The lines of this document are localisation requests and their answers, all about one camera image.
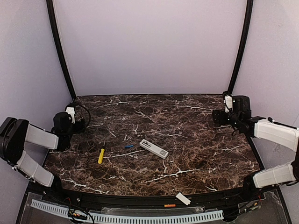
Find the yellow handled screwdriver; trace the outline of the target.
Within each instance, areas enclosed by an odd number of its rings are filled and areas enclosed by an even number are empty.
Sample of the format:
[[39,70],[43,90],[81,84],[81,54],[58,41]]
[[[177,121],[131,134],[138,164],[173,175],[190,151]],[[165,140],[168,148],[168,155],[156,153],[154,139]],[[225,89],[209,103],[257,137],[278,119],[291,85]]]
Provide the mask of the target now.
[[98,164],[102,164],[102,162],[103,162],[103,157],[104,157],[104,153],[105,153],[105,146],[106,146],[106,140],[104,140],[103,146],[100,150],[100,154],[99,154],[99,158],[98,158]]

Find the white remote control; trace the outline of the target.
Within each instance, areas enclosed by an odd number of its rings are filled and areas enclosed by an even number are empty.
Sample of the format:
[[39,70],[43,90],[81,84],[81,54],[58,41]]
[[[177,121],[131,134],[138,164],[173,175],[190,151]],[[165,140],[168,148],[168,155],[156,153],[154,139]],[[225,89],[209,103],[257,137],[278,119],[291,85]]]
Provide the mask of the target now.
[[149,142],[148,140],[145,140],[145,139],[142,139],[142,141],[139,143],[139,145],[142,148],[150,151],[151,153],[157,155],[158,157],[160,157],[162,159],[166,159],[168,154],[169,154],[168,151],[158,147],[157,145],[155,145],[155,144],[153,144],[153,143],[151,143],[151,142]]

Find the white battery cover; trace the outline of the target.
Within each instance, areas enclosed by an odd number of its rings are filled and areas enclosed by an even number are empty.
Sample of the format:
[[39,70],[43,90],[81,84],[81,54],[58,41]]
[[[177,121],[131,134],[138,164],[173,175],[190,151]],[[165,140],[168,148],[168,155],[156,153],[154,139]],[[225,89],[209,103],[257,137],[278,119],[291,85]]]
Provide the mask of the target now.
[[186,196],[184,196],[181,192],[179,192],[177,195],[176,195],[176,198],[178,199],[178,200],[180,200],[183,204],[185,204],[185,205],[190,205],[190,203],[191,203],[191,200],[190,199],[188,199]]

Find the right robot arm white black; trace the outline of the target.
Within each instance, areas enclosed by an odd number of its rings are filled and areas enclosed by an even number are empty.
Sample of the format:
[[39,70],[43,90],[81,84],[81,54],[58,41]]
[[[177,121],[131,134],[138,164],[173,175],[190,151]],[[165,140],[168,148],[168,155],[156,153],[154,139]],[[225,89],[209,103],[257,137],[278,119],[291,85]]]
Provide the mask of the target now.
[[253,117],[250,99],[247,96],[232,96],[223,93],[224,109],[213,110],[215,124],[232,126],[235,134],[245,134],[252,138],[268,140],[295,152],[292,162],[265,169],[249,175],[243,181],[247,189],[261,189],[276,184],[291,184],[299,181],[299,129],[282,124],[271,117]]

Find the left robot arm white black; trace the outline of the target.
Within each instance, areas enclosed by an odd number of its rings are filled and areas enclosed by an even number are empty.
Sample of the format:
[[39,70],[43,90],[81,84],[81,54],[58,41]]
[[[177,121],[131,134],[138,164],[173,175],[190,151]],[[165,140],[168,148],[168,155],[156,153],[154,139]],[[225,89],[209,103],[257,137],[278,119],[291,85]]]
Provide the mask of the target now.
[[7,117],[0,125],[0,157],[29,180],[58,191],[62,188],[60,178],[35,161],[25,147],[63,152],[70,148],[72,136],[84,132],[86,125],[84,118],[76,120],[68,112],[57,113],[53,121],[52,130],[47,131],[26,119]]

